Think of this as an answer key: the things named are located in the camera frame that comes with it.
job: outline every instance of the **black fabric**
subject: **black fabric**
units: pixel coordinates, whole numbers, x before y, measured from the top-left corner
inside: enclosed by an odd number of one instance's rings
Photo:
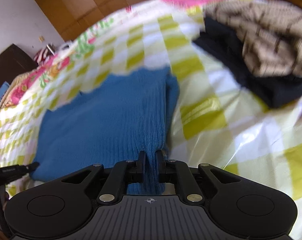
[[[233,29],[209,17],[204,19],[206,32],[193,42],[226,65],[237,82],[260,97],[270,108],[281,107],[302,96],[302,78],[255,77],[243,61],[243,44]]]

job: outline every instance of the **folded clothes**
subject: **folded clothes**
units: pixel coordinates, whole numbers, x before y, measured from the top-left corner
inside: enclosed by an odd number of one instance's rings
[[[204,19],[205,32],[193,42],[218,60],[233,73],[237,82],[260,97],[269,107],[278,108],[302,96],[302,78],[256,77],[243,61],[242,42],[235,30],[210,17]]]
[[[236,30],[242,56],[255,76],[302,77],[302,10],[269,0],[225,0],[206,7],[206,16]]]
[[[109,75],[99,88],[45,113],[34,159],[40,166],[32,179],[47,182],[94,163],[108,168],[145,151],[144,183],[129,185],[128,192],[160,194],[155,151],[165,147],[178,95],[169,67]]]

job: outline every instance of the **blue sweater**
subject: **blue sweater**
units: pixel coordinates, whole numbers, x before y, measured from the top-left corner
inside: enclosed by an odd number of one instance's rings
[[[40,166],[32,179],[50,181],[93,163],[105,168],[147,154],[142,184],[129,185],[130,194],[160,194],[155,151],[165,146],[179,95],[170,68],[141,68],[129,76],[109,75],[90,93],[44,115],[34,161]]]

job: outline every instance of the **metal screw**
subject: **metal screw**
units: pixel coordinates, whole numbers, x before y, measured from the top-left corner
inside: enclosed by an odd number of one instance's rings
[[[103,202],[109,202],[115,199],[115,197],[111,194],[103,194],[99,197],[99,199]]]
[[[202,200],[202,197],[198,194],[190,194],[187,196],[188,201],[199,202]]]

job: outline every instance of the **bed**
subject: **bed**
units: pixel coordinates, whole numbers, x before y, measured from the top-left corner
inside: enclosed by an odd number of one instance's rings
[[[229,70],[191,43],[203,8],[215,0],[149,0],[91,26],[58,53],[14,107],[0,110],[0,167],[32,162],[46,109],[99,86],[109,73],[170,65],[180,96],[168,136],[169,158],[211,163],[281,190],[298,207],[291,231],[302,239],[302,97],[270,110]],[[30,185],[8,185],[10,195]]]

